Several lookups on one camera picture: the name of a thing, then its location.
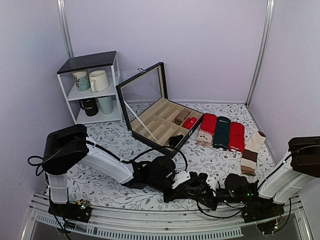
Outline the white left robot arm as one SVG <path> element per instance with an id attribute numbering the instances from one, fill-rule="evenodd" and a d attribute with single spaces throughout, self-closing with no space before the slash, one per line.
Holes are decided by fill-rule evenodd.
<path id="1" fill-rule="evenodd" d="M 63 217 L 70 217 L 75 211 L 69 202 L 67 172 L 76 164 L 93 168 L 131 189 L 152 186 L 166 193 L 190 179 L 187 170 L 176 172 L 170 157 L 159 156 L 145 162 L 125 161 L 98 145 L 83 124 L 72 125 L 46 137 L 41 163 L 48 178 L 50 200 Z"/>

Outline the black compartment storage box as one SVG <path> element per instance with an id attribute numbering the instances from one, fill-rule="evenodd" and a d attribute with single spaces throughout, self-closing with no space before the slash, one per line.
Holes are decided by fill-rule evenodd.
<path id="1" fill-rule="evenodd" d="M 174 157 L 202 123 L 204 115 L 169 99 L 163 62 L 147 69 L 139 68 L 138 71 L 116 86 L 127 128 L 136 140 Z M 187 118 L 180 125 L 174 123 L 182 110 L 190 112 L 187 118 L 197 118 L 190 130 L 183 127 Z M 183 139 L 179 144 L 176 147 L 169 146 L 169 138 L 180 134 Z"/>

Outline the aluminium corner post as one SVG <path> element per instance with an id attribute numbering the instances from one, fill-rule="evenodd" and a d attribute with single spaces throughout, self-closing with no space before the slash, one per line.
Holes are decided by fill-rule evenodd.
<path id="1" fill-rule="evenodd" d="M 256 64 L 254 67 L 249 92 L 248 92 L 248 95 L 246 97 L 246 102 L 245 102 L 245 105 L 247 106 L 248 109 L 250 108 L 250 106 L 253 102 L 255 91 L 258 86 L 258 81 L 259 81 L 261 69 L 263 66 L 266 48 L 267 48 L 267 44 L 268 44 L 268 39 L 269 39 L 270 31 L 271 31 L 274 7 L 275 7 L 275 1 L 274 0 L 267 0 L 258 56 L 257 56 Z"/>
<path id="2" fill-rule="evenodd" d="M 66 11 L 66 5 L 64 0 L 57 0 L 57 10 L 58 10 L 58 16 L 60 21 L 60 27 L 62 30 L 62 37 L 66 48 L 66 53 L 69 58 L 74 57 L 74 51 L 70 36 L 70 30 L 68 26 L 68 19 L 67 19 L 67 11 Z"/>

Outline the cream brown striped sock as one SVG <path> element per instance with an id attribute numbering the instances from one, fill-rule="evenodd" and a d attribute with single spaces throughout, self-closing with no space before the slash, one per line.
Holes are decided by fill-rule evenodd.
<path id="1" fill-rule="evenodd" d="M 240 170 L 242 174 L 251 176 L 256 175 L 259 149 L 265 140 L 266 136 L 263 132 L 255 131 L 245 142 L 244 151 L 240 161 Z"/>

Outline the mint green tumbler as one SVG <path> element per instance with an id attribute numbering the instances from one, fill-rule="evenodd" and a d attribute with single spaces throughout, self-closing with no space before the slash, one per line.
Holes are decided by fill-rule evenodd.
<path id="1" fill-rule="evenodd" d="M 97 100 L 103 114 L 109 115 L 113 112 L 113 104 L 112 104 L 111 96 L 98 97 Z"/>

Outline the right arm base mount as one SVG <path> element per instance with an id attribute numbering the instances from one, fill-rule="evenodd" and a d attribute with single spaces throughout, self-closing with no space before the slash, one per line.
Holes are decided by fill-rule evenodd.
<path id="1" fill-rule="evenodd" d="M 266 220 L 268 218 L 274 218 L 274 224 L 259 223 L 257 225 L 258 231 L 264 235 L 274 235 L 281 231 L 288 223 L 292 213 L 292 200 L 289 198 L 289 211 L 286 219 L 283 214 L 285 213 L 284 204 L 276 204 L 271 200 L 260 200 L 254 203 L 250 203 L 245 206 L 241 211 L 241 216 L 245 223 L 252 223 L 256 221 Z"/>

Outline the aluminium front rail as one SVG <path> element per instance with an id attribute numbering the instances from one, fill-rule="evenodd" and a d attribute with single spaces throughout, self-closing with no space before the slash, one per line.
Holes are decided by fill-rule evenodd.
<path id="1" fill-rule="evenodd" d="M 264 235 L 262 226 L 276 218 L 246 223 L 240 214 L 211 218 L 197 210 L 149 211 L 93 206 L 87 223 L 74 221 L 72 240 L 312 240 L 314 239 L 298 197 L 284 206 L 290 219 L 277 233 Z"/>

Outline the rolled black sock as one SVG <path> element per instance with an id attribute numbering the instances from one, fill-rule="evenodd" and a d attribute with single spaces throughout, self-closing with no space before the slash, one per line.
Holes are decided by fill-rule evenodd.
<path id="1" fill-rule="evenodd" d="M 169 144 L 170 147 L 175 148 L 183 138 L 184 138 L 183 134 L 171 136 L 169 138 L 168 144 Z"/>

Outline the red white sock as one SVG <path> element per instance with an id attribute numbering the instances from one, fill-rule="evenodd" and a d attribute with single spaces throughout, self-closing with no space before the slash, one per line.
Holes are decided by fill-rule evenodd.
<path id="1" fill-rule="evenodd" d="M 228 149 L 231 152 L 243 153 L 245 150 L 245 127 L 238 122 L 230 123 Z"/>

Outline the rolled red sock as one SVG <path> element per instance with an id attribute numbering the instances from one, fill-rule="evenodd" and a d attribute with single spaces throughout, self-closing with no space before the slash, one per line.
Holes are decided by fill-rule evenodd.
<path id="1" fill-rule="evenodd" d="M 196 117 L 194 117 L 194 116 L 193 117 L 188 117 L 184 121 L 182 126 L 187 130 L 191 130 L 197 121 L 198 121 L 198 119 Z"/>

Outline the rolled tan sock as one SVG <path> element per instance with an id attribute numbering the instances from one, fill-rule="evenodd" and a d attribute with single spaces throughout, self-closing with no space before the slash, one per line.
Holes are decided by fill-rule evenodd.
<path id="1" fill-rule="evenodd" d="M 174 123 L 176 125 L 181 125 L 183 121 L 187 118 L 187 116 L 190 114 L 188 110 L 182 110 L 174 119 Z"/>

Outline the black white striped sock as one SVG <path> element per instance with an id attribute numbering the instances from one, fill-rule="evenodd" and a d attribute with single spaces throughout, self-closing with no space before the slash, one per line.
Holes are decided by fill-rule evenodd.
<path id="1" fill-rule="evenodd" d="M 190 180 L 182 183 L 185 192 L 190 198 L 198 197 L 200 195 L 205 195 L 208 191 L 208 187 L 200 187 L 198 183 L 199 173 L 190 171 Z"/>

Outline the red beige patterned sock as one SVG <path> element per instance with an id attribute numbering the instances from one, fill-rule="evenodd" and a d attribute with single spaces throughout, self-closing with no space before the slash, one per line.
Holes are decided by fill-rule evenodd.
<path id="1" fill-rule="evenodd" d="M 211 113 L 205 113 L 196 137 L 196 145 L 211 147 L 216 130 L 217 116 Z"/>

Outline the dark green sock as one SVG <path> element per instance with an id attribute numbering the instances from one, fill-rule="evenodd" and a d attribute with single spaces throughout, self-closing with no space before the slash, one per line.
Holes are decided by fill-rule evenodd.
<path id="1" fill-rule="evenodd" d="M 213 147 L 228 150 L 230 141 L 231 120 L 224 116 L 217 118 L 215 133 L 213 136 Z"/>

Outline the floral white table mat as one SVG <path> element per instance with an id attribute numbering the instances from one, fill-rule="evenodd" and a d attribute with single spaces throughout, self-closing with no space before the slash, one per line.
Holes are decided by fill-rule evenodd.
<path id="1" fill-rule="evenodd" d="M 259 131 L 255 120 L 243 104 L 184 103 L 185 107 L 201 113 L 211 113 L 229 118 L 244 125 L 245 139 Z M 134 139 L 124 122 L 93 123 L 87 126 L 88 134 L 97 144 L 116 156 L 131 160 L 149 149 L 144 143 Z M 174 157 L 178 171 L 187 169 L 197 173 L 207 173 L 223 184 L 230 173 L 240 174 L 241 155 L 239 153 L 196 145 L 198 130 L 195 130 L 181 151 Z M 197 203 L 192 199 L 178 199 L 165 203 L 163 194 L 150 187 L 131 189 L 121 185 L 109 176 L 100 174 L 93 168 L 75 165 L 67 173 L 68 197 L 70 201 L 89 200 L 93 206 L 143 211 L 193 211 Z"/>

